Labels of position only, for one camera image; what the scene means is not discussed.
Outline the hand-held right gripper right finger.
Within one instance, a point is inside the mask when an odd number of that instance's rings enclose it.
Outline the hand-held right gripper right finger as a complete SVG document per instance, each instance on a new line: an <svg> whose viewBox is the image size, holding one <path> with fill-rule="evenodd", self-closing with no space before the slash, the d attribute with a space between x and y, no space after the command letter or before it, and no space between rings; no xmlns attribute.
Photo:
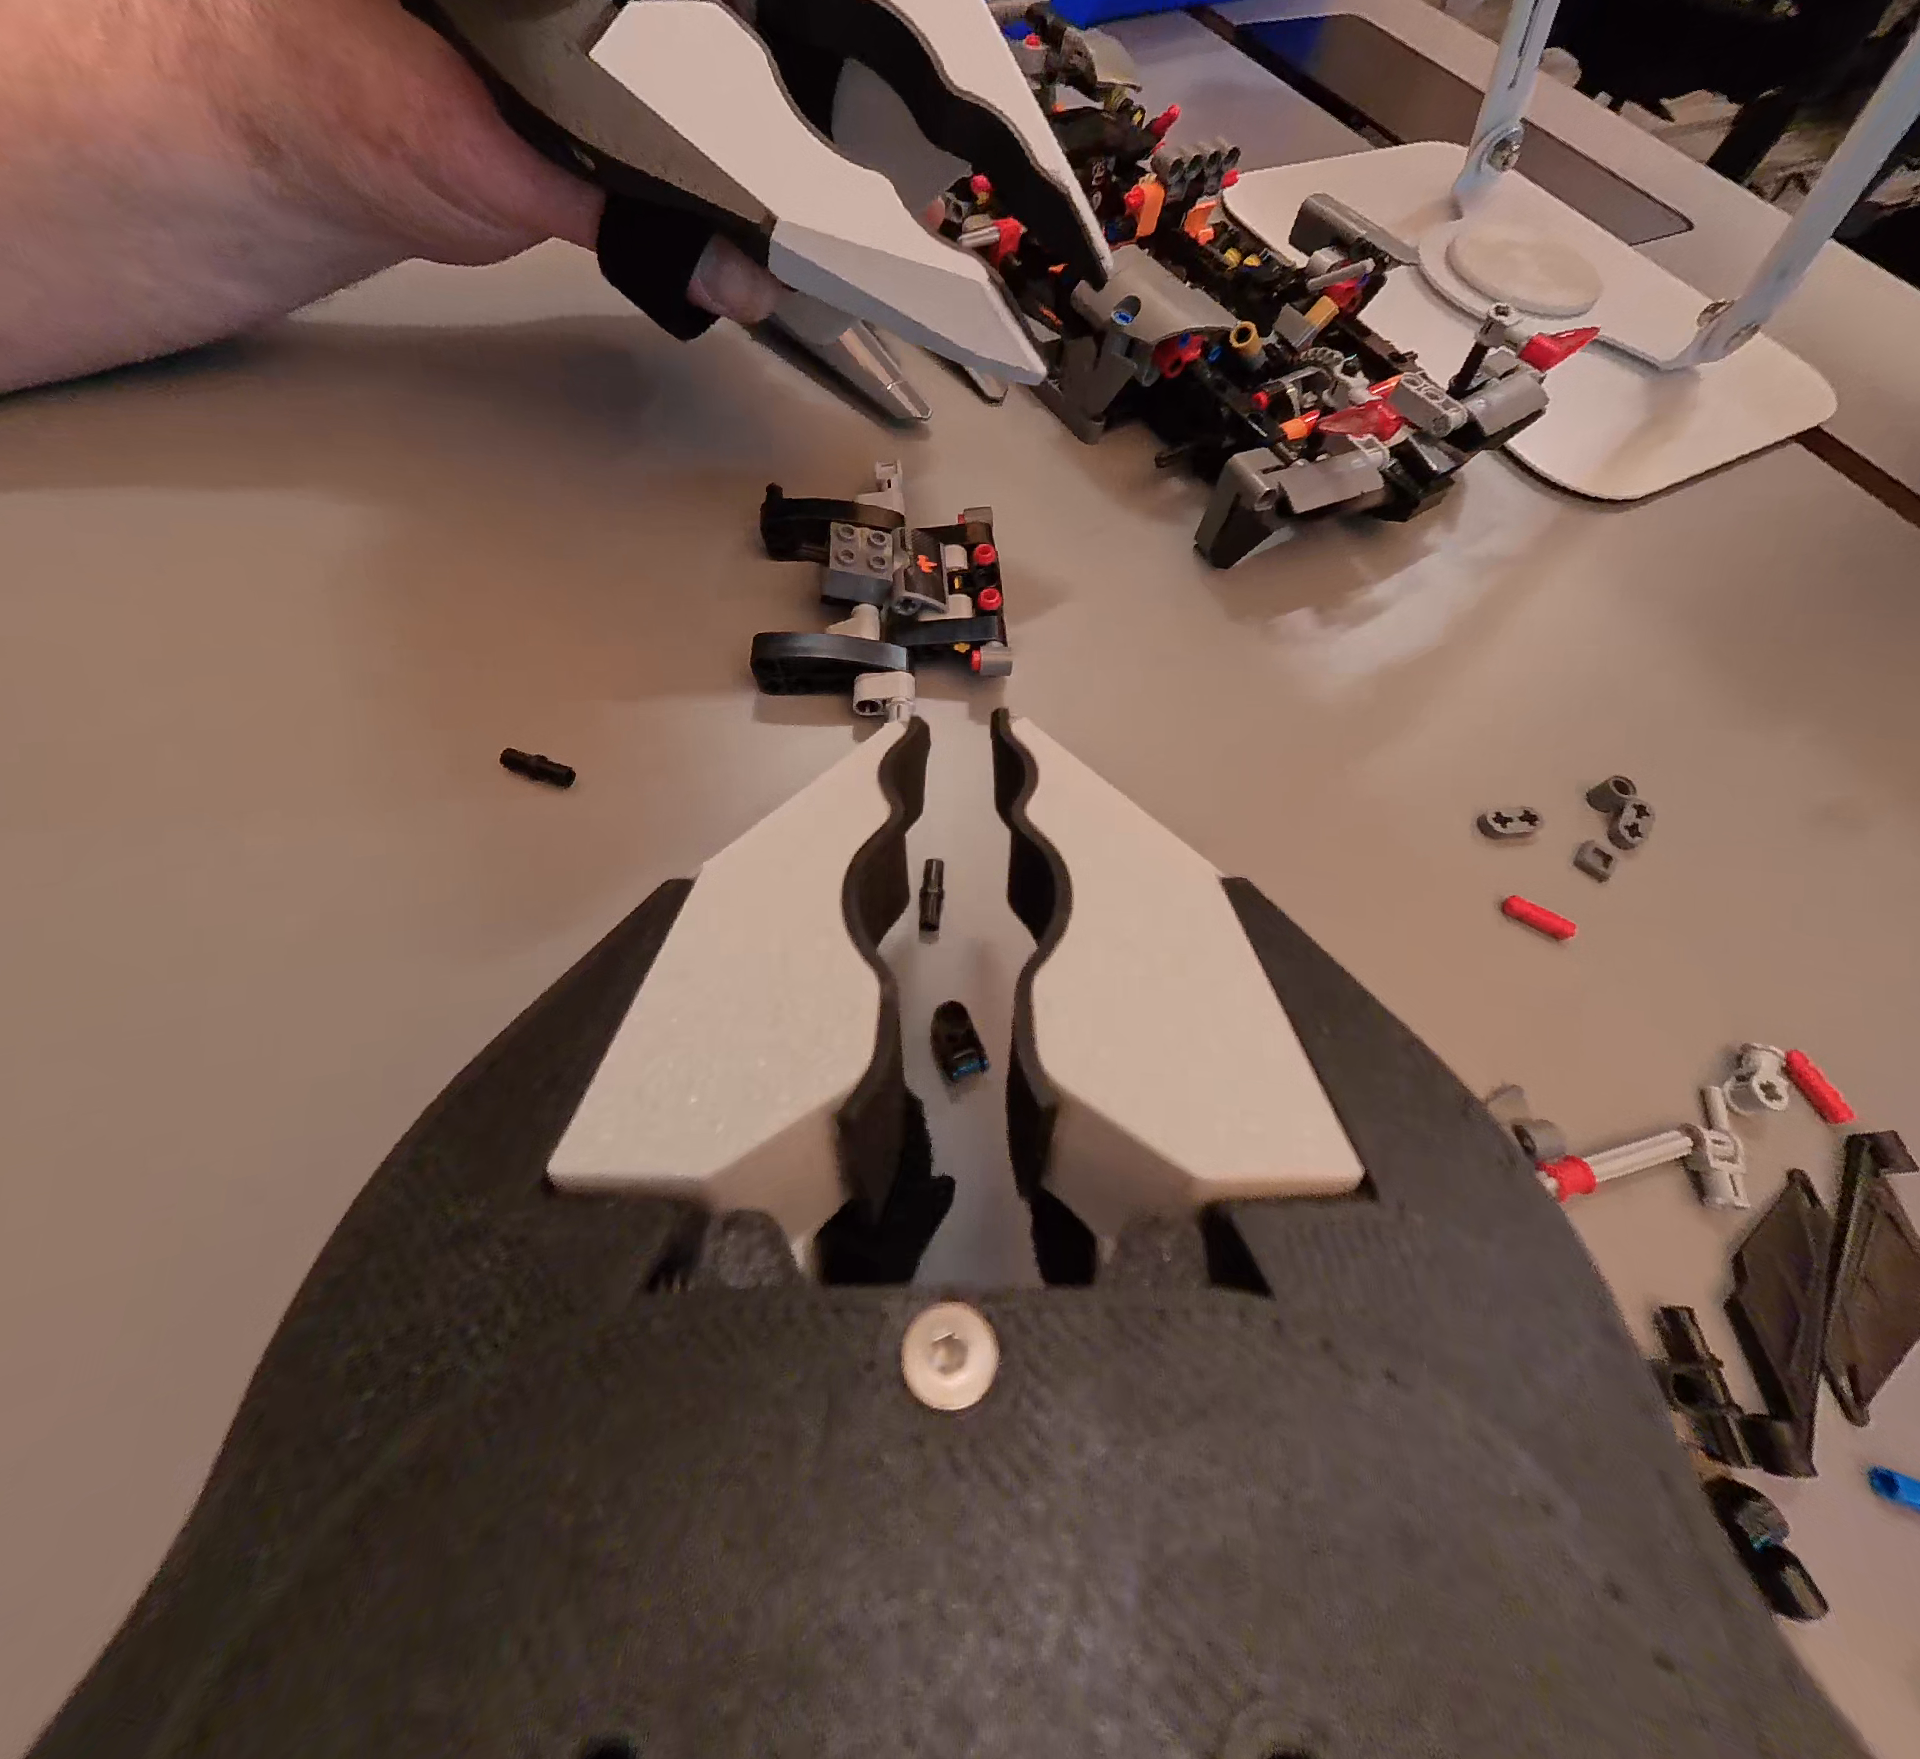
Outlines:
<svg viewBox="0 0 1920 1759"><path fill-rule="evenodd" d="M1032 720L990 724L1009 906L1032 936L1006 1067L1040 1277L1089 1285L1143 1221L1362 1189L1362 1159L1226 880Z"/></svg>

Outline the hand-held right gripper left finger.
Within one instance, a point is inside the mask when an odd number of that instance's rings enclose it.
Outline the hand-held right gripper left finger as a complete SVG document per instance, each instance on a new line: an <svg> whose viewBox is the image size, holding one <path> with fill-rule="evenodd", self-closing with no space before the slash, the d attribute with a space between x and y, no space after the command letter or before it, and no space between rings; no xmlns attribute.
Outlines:
<svg viewBox="0 0 1920 1759"><path fill-rule="evenodd" d="M880 944L931 730L871 740L710 858L546 1165L569 1193L773 1217L833 1283L909 1281L949 1217Z"/></svg>

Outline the black grey lego subassembly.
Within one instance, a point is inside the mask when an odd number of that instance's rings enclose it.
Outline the black grey lego subassembly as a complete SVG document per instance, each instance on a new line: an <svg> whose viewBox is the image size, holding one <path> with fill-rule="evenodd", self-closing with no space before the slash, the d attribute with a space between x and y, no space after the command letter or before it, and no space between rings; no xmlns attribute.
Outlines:
<svg viewBox="0 0 1920 1759"><path fill-rule="evenodd" d="M901 464L879 462L852 498L765 490L759 532L766 556L818 572L834 620L816 632L761 632L750 676L768 698L842 698L852 716L904 722L917 714L920 668L956 666L977 680L1015 670L995 512L915 526Z"/></svg>

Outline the lego car chassis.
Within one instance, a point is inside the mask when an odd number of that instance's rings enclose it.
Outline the lego car chassis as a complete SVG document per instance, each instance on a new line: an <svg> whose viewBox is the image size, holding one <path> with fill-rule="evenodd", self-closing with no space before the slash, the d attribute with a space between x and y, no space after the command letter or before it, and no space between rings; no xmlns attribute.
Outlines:
<svg viewBox="0 0 1920 1759"><path fill-rule="evenodd" d="M1010 294L1045 364L1036 396L1086 444L1141 420L1212 482L1194 546L1228 570L1304 522L1404 524L1478 454L1549 408L1549 374L1598 338L1496 304L1452 380L1368 322L1416 252L1344 202L1304 198L1285 242L1237 222L1240 148L1172 144L1125 50L1050 0L992 0L1020 72L1111 246L1100 290L1013 218L984 174L942 198L940 234Z"/></svg>

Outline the grey lego wing assembly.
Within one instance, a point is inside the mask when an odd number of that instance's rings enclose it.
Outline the grey lego wing assembly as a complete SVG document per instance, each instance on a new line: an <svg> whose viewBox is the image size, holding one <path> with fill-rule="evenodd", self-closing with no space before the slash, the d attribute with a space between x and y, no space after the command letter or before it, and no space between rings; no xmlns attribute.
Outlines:
<svg viewBox="0 0 1920 1759"><path fill-rule="evenodd" d="M876 418L902 428L924 428L932 420L931 404L895 350L871 324L834 306L788 290L768 320L750 332Z"/></svg>

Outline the scattered lego pieces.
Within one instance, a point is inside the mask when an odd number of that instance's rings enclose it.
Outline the scattered lego pieces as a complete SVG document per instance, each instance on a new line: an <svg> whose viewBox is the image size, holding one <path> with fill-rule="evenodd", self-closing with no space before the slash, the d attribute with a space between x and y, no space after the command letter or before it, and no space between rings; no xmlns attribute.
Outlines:
<svg viewBox="0 0 1920 1759"><path fill-rule="evenodd" d="M1743 1569L1776 1617L1811 1625L1829 1615L1829 1601L1790 1545L1785 1511L1749 1475L1812 1479L1823 1393L1861 1429L1917 1349L1918 1233L1902 1197L1902 1183L1917 1181L1917 1153L1898 1131L1861 1131L1807 1052L1756 1042L1736 1048L1725 1077L1698 1091L1698 1119L1610 1147L1571 1147L1516 1085L1495 1089L1487 1107L1561 1203L1680 1167L1703 1205L1744 1213L1749 1155L1736 1123L1797 1099L1842 1129L1840 1181L1836 1201L1824 1203L1812 1175L1790 1169L1732 1251L1725 1313L1760 1405L1740 1403L1687 1305L1655 1311L1652 1373Z"/></svg>

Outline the person's left hand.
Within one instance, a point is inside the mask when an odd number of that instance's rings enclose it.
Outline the person's left hand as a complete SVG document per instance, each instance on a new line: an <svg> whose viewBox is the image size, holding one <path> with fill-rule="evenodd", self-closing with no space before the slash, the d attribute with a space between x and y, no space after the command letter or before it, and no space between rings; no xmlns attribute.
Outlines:
<svg viewBox="0 0 1920 1759"><path fill-rule="evenodd" d="M401 0L235 0L229 116L275 210L275 314L408 260L479 268L560 240L593 252L607 198L543 158Z"/></svg>

